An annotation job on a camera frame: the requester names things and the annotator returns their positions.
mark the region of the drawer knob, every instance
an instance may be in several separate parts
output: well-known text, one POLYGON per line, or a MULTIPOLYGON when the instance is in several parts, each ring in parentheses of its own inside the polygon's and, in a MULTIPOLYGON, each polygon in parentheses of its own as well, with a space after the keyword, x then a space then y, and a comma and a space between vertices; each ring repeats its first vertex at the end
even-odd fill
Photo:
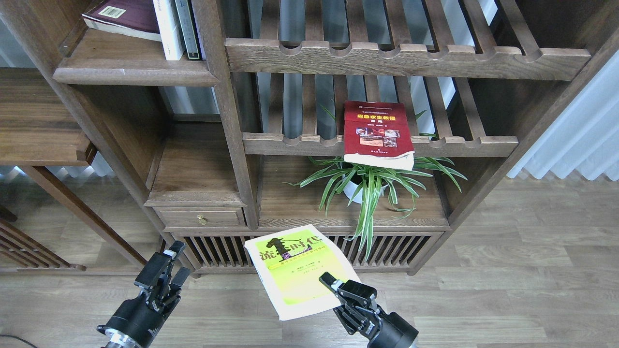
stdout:
POLYGON ((206 225, 206 219, 204 218, 204 216, 202 214, 199 214, 197 217, 197 222, 199 224, 201 224, 202 226, 206 225))

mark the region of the book cover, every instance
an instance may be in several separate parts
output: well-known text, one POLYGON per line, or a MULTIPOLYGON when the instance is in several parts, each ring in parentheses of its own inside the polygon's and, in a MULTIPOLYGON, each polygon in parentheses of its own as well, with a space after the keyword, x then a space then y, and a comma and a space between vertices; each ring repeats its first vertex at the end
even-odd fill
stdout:
POLYGON ((151 0, 104 0, 82 17, 92 29, 161 41, 151 0))
POLYGON ((413 143, 401 103, 344 103, 344 160, 411 170, 413 143))
POLYGON ((200 60, 200 43, 197 39, 196 21, 193 16, 191 0, 175 0, 178 20, 183 31, 183 40, 187 49, 187 58, 200 60))
POLYGON ((342 251, 313 225, 248 240, 245 248, 280 320, 340 305, 318 280, 327 271, 344 282, 359 281, 342 251))
POLYGON ((155 6, 165 59, 179 61, 185 52, 185 46, 174 0, 152 0, 152 2, 155 6))

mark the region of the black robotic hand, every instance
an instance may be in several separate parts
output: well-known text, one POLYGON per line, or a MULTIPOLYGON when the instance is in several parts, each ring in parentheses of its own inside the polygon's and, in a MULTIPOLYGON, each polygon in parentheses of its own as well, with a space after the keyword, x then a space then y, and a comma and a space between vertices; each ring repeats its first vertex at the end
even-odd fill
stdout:
POLYGON ((171 276, 174 262, 185 249, 185 243, 175 241, 163 253, 154 253, 134 282, 140 294, 124 301, 107 324, 97 331, 110 341, 105 348, 148 348, 155 336, 181 300, 181 286, 189 269, 181 267, 171 276))
POLYGON ((342 304, 333 308, 348 332, 369 339, 368 348, 416 347, 417 331, 396 312, 386 314, 376 304, 376 289, 355 281, 342 282, 325 272, 319 278, 342 304))

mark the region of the wooden cabinet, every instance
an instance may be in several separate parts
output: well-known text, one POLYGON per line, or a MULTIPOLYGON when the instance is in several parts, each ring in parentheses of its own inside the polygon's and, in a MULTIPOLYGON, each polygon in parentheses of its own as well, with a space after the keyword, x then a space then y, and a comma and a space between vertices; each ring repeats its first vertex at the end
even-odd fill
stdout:
POLYGON ((401 1, 383 1, 390 44, 370 42, 360 0, 342 0, 349 42, 325 40, 321 1, 305 1, 305 39, 280 41, 280 2, 264 0, 259 36, 245 1, 194 0, 207 61, 165 61, 159 44, 87 29, 81 0, 0 0, 2 20, 171 243, 189 243, 182 262, 198 273, 250 271, 248 238, 312 223, 357 269, 416 272, 616 52, 619 4, 603 0, 497 0, 491 25, 477 0, 459 5, 475 44, 456 45, 440 0, 420 0, 432 45, 411 40, 401 1), (256 73, 270 73, 268 115, 256 73), (302 129, 284 135, 284 74, 302 74, 302 129), (329 76, 337 131, 316 127, 316 76, 329 76), (336 198, 318 211, 320 187, 298 189, 315 169, 306 155, 343 153, 346 75, 362 76, 368 101, 390 76, 409 116, 418 155, 447 156, 469 180, 458 193, 426 182, 406 219, 381 204, 374 250, 363 260, 357 211, 336 198), (408 76, 422 76, 437 140, 419 136, 408 76), (445 105, 439 77, 452 77, 445 105), (218 119, 173 124, 155 86, 214 86, 218 119))

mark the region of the barcode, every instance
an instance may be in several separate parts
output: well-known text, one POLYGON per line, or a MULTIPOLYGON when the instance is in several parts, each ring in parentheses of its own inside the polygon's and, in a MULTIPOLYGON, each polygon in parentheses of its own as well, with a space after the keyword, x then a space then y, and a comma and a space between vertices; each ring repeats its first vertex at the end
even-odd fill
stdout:
POLYGON ((101 12, 99 12, 99 14, 104 15, 105 17, 118 18, 125 12, 127 12, 127 10, 119 9, 118 7, 108 6, 104 8, 101 12))

